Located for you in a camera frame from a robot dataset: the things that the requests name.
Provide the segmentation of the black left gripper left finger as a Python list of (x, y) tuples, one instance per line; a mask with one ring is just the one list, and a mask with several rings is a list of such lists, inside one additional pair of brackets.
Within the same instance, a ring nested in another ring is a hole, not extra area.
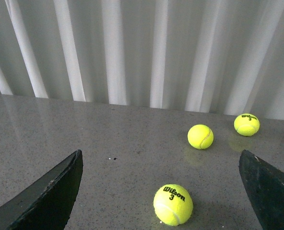
[(0, 230), (62, 230), (83, 174), (79, 149), (0, 207)]

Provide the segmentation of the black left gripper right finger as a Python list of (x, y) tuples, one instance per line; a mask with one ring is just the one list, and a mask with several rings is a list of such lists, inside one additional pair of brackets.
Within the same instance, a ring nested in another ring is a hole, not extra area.
[(284, 172), (243, 150), (239, 173), (261, 227), (284, 230)]

